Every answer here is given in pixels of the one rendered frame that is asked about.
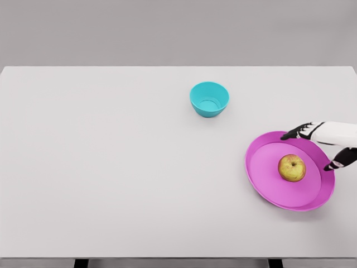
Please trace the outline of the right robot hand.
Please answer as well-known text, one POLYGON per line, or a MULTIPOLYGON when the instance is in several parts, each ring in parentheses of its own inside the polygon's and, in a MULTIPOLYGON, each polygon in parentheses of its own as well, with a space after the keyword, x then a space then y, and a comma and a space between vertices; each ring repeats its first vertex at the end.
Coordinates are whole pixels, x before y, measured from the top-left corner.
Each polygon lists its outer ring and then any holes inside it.
POLYGON ((281 136, 281 140, 293 138, 343 147, 325 165, 325 171, 344 168, 357 161, 357 124, 334 121, 304 123, 281 136))

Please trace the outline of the yellow-green apple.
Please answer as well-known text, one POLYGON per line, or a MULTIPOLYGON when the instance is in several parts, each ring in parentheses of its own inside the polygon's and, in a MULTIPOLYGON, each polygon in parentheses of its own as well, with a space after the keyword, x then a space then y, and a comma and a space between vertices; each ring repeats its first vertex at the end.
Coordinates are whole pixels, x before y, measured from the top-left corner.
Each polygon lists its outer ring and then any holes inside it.
POLYGON ((299 156, 288 154, 279 160, 278 172, 284 180, 298 182, 305 177, 306 165, 299 156))

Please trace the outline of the pink plate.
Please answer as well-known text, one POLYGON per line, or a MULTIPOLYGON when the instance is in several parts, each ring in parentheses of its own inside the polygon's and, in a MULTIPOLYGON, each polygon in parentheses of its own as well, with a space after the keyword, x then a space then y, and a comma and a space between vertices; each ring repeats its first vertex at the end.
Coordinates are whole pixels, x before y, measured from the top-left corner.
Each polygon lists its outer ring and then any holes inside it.
POLYGON ((305 212, 323 206, 335 189, 335 174, 325 171, 326 154, 312 141, 281 140, 283 131, 257 137, 245 154, 245 169, 254 189, 270 203, 287 210, 305 212), (299 156, 306 175, 298 182, 284 180, 278 172, 279 160, 288 154, 299 156))

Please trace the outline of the blue bowl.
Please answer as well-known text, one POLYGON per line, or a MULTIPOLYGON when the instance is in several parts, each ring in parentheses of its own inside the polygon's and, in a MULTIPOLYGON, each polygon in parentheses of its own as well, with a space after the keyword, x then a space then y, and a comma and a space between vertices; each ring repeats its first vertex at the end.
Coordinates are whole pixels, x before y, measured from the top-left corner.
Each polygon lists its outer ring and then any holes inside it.
POLYGON ((228 105, 227 89, 216 82, 201 82, 190 90, 190 102, 196 113, 205 118, 219 115, 228 105))

